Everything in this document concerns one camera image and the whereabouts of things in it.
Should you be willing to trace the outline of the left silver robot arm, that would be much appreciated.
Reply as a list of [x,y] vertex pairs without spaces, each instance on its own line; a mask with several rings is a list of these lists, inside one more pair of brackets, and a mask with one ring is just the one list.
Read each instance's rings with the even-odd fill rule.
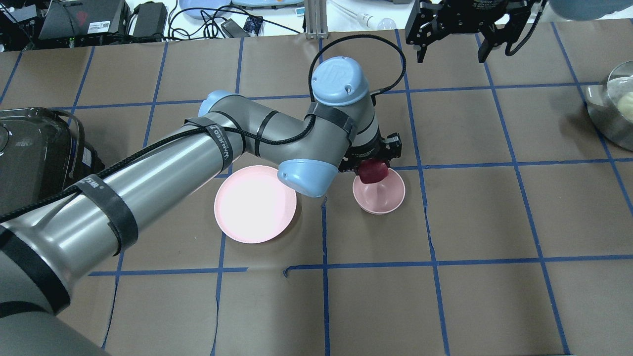
[[75,284],[244,153],[277,164],[276,180],[307,197],[323,196],[340,172],[383,180],[400,157],[396,134],[383,139],[376,97],[357,61],[312,63],[303,120],[224,90],[196,117],[62,192],[1,217],[1,354],[103,356],[102,347],[57,315]]

